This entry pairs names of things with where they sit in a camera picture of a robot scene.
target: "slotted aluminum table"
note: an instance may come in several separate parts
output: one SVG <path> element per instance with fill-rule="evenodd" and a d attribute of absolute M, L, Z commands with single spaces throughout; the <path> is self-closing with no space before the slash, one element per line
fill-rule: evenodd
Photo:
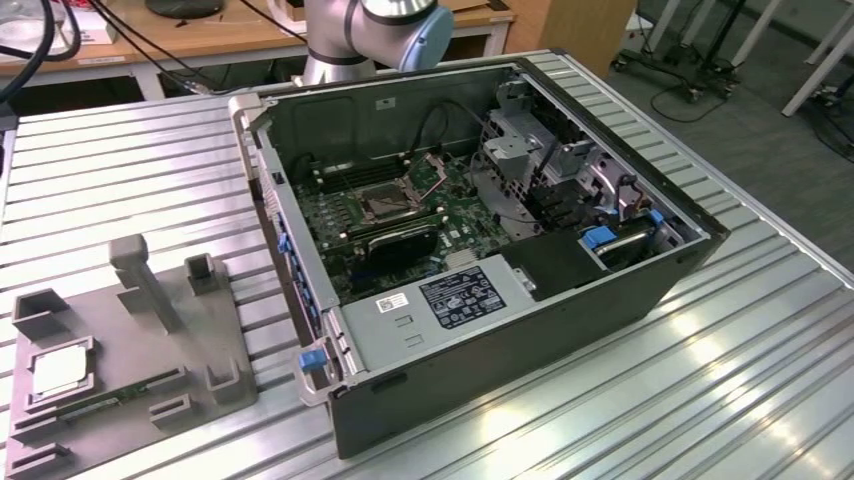
<path fill-rule="evenodd" d="M 341 461 L 326 412 L 292 385 L 296 336 L 226 99 L 31 117 L 5 138 L 0 187 L 2 436 L 13 297 L 114 282 L 105 242 L 144 232 L 154 270 L 202 252 L 225 260 L 260 399 L 79 478 L 849 476 L 851 274 L 568 57 L 528 58 L 732 230 L 640 322 Z"/>

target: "sticker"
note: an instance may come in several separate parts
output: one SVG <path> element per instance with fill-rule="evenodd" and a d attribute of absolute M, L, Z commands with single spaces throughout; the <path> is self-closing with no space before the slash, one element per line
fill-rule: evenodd
<path fill-rule="evenodd" d="M 124 62 L 124 57 L 98 57 L 98 58 L 83 58 L 77 60 L 78 65 L 98 65 L 101 63 L 116 63 Z"/>
<path fill-rule="evenodd" d="M 448 275 L 418 288 L 438 324 L 446 329 L 506 306 L 480 267 Z"/>
<path fill-rule="evenodd" d="M 394 108 L 397 104 L 397 99 L 394 97 L 382 98 L 376 101 L 376 110 L 388 110 L 389 108 Z"/>
<path fill-rule="evenodd" d="M 409 301 L 405 299 L 405 295 L 402 293 L 394 293 L 390 297 L 380 298 L 376 301 L 378 313 L 389 312 L 394 308 L 404 307 L 408 304 Z"/>

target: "circuit board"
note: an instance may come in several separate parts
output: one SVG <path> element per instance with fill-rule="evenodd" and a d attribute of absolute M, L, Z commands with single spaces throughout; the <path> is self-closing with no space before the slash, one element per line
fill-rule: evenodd
<path fill-rule="evenodd" d="M 434 159 L 416 157 L 401 177 L 342 191 L 322 193 L 316 185 L 296 186 L 342 304 L 441 273 L 449 254 L 469 250 L 478 259 L 510 241 L 472 188 L 468 158 L 444 156 L 440 168 Z M 358 265 L 368 242 L 417 227 L 437 229 L 432 252 L 405 268 L 365 272 Z"/>

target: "metal bracket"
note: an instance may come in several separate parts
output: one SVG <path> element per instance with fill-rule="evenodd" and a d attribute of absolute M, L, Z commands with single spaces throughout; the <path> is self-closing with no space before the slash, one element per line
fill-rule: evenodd
<path fill-rule="evenodd" d="M 246 180 L 253 180 L 256 177 L 246 147 L 248 144 L 254 143 L 254 139 L 246 131 L 246 128 L 261 113 L 264 113 L 265 108 L 256 93 L 234 95 L 228 100 L 228 118 L 230 119 L 230 127 L 237 136 L 237 150 L 240 152 L 240 162 L 242 163 L 242 174 Z"/>

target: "blue latch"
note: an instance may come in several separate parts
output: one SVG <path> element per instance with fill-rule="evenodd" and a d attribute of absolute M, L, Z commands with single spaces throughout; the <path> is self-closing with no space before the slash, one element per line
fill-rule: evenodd
<path fill-rule="evenodd" d="M 581 237 L 584 245 L 587 245 L 587 248 L 591 250 L 613 240 L 616 240 L 616 235 L 613 235 L 611 229 L 604 226 L 591 228 L 584 232 L 584 236 Z"/>
<path fill-rule="evenodd" d="M 298 368 L 302 372 L 313 372 L 325 366 L 325 352 L 321 348 L 298 354 Z"/>
<path fill-rule="evenodd" d="M 290 240 L 288 240 L 288 234 L 282 233 L 278 236 L 278 253 L 290 251 Z"/>
<path fill-rule="evenodd" d="M 649 210 L 649 218 L 652 219 L 652 222 L 655 222 L 656 227 L 664 223 L 664 215 L 661 215 L 661 212 L 655 209 Z"/>

